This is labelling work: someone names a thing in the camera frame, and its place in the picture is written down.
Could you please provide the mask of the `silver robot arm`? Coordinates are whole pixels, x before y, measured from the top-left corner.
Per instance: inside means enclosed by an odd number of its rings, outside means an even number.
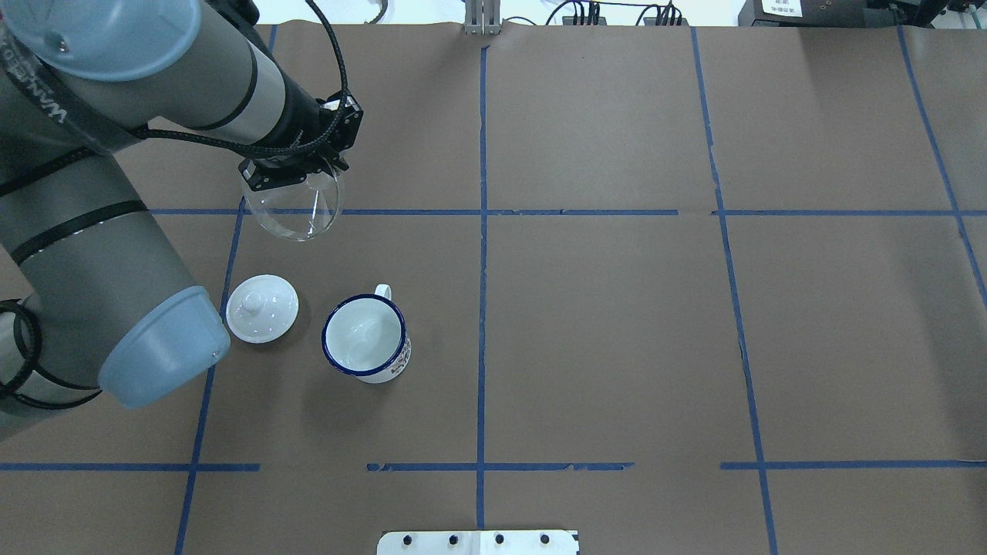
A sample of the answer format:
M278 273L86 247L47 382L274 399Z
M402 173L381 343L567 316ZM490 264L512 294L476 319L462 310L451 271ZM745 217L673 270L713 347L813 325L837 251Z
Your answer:
M127 408L211 368L231 340L116 155L146 140L236 153L261 226L325 233L362 115L314 98L251 1L4 1L2 248L31 285L2 302L2 438L108 392Z

